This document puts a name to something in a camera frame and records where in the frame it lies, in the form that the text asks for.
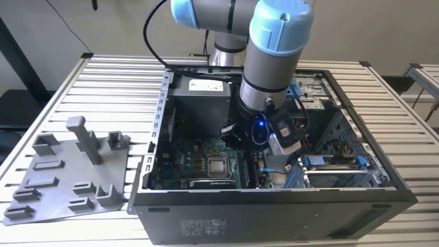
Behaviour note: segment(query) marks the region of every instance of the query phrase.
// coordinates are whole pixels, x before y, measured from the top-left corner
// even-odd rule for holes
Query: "sticker label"
[[[223,82],[214,80],[192,79],[190,81],[190,91],[223,91]]]
[[[180,220],[184,236],[225,235],[227,219]]]

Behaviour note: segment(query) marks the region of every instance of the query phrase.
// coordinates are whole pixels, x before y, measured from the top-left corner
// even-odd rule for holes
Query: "metal rack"
[[[439,65],[413,63],[406,76],[411,77],[439,101]]]
[[[206,64],[206,58],[167,58],[168,63]],[[354,104],[381,148],[407,181],[419,203],[346,246],[439,245],[439,136],[371,67],[358,62],[302,61],[299,68],[331,71]],[[0,166],[0,212],[30,166],[31,144],[42,132],[71,139],[66,130],[70,116],[87,118],[87,129],[100,137],[120,130],[131,136],[124,198],[130,198],[135,168],[148,150],[154,110],[164,67],[148,57],[94,55],[76,64],[60,89],[35,120],[20,143]],[[68,220],[6,227],[0,243],[40,243],[44,246],[124,244],[150,246],[148,235],[136,216],[124,211],[74,217]],[[339,246],[341,242],[319,242]],[[263,246],[291,246],[266,243]],[[297,246],[313,246],[295,243]]]

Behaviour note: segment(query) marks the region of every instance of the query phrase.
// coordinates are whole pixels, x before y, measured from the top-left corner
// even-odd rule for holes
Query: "black frame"
[[[34,70],[34,67],[22,51],[19,44],[10,32],[7,24],[0,17],[0,52],[6,56],[16,74],[19,75],[24,85],[38,104],[44,107],[51,95],[46,86]]]
[[[210,66],[183,67],[191,68],[199,73],[206,71],[206,74],[215,75],[218,75],[216,70],[222,71],[220,74],[227,74],[229,69]],[[261,192],[243,189],[242,191],[198,191],[195,193],[187,191],[170,191],[167,193],[135,192],[131,195],[134,197],[134,200],[131,198],[132,206],[144,228],[148,229],[147,232],[154,244],[359,239],[418,202],[361,116],[355,112],[353,103],[331,72],[329,70],[309,69],[298,69],[297,72],[322,73],[325,75],[342,101],[343,108],[350,113],[363,138],[379,158],[397,190],[383,188],[362,191],[322,189],[315,191]],[[138,170],[136,181],[139,181],[139,174],[140,170]],[[303,212],[305,205],[319,213],[307,216]],[[258,211],[262,209],[263,211],[259,214],[253,214],[251,212],[257,208]],[[319,222],[319,226],[315,226],[314,229],[307,230],[303,228],[305,226],[298,227],[294,224],[298,219],[301,219],[301,222],[315,222],[317,215],[331,219],[334,214],[338,214],[338,221]],[[198,219],[203,221],[222,217],[227,217],[227,220],[233,221],[229,225],[225,223],[229,228],[226,228],[223,235],[183,235],[183,224],[187,224],[187,220]]]

